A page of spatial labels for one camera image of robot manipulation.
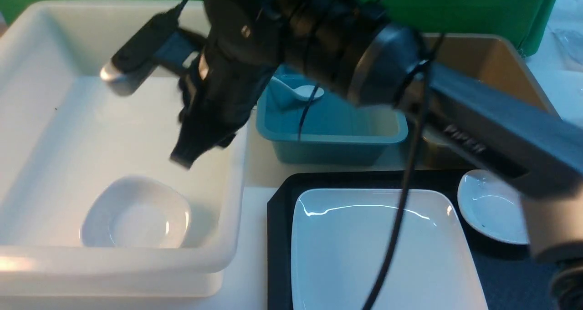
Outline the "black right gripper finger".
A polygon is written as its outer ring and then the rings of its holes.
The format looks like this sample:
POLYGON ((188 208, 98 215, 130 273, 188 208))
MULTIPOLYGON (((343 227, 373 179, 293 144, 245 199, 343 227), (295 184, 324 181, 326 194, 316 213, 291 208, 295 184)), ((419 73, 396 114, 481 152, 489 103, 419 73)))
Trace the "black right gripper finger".
POLYGON ((195 161, 214 146, 215 143, 205 131, 183 128, 169 159, 190 170, 195 161))
POLYGON ((227 148, 237 136, 237 130, 217 130, 215 132, 214 147, 227 148))

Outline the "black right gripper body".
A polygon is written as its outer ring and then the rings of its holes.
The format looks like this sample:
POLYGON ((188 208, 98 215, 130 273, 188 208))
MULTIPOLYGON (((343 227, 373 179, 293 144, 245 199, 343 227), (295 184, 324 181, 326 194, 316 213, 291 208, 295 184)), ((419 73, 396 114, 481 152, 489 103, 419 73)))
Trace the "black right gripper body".
POLYGON ((210 32, 183 78, 180 137, 227 137, 254 105, 292 45, 290 0, 203 0, 210 32))

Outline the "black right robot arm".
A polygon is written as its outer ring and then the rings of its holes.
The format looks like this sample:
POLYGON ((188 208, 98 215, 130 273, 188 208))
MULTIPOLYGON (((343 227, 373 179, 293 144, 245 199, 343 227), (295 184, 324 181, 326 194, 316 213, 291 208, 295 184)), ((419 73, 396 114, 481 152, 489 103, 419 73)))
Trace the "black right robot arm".
POLYGON ((582 129, 435 63, 440 42, 387 17, 379 0, 203 0, 205 46, 181 78, 184 108, 171 159, 189 168, 248 121, 286 65, 357 106, 416 121, 391 241, 364 305, 372 308, 396 249, 424 129, 523 195, 533 258, 561 265, 552 295, 582 308, 582 129))

